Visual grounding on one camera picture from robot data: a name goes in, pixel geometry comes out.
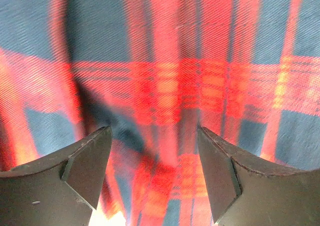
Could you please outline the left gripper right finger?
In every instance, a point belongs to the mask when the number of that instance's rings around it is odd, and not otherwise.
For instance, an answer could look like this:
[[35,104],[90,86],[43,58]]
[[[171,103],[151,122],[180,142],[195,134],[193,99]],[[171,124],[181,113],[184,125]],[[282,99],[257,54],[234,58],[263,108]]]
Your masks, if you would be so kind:
[[320,171],[273,163],[197,128],[213,222],[220,226],[317,226]]

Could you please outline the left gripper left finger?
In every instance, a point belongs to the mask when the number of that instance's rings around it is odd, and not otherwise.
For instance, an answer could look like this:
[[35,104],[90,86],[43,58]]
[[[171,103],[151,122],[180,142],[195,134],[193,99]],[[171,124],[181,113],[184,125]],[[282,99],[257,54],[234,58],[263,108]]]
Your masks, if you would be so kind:
[[112,130],[0,173],[2,226],[87,226],[97,209]]

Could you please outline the red navy plaid skirt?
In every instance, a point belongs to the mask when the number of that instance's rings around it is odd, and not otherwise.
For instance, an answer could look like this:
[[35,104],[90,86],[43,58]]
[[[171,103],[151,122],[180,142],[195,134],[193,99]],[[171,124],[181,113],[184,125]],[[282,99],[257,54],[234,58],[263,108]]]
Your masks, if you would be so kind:
[[196,127],[320,166],[320,0],[0,0],[0,168],[112,128],[92,226],[211,226]]

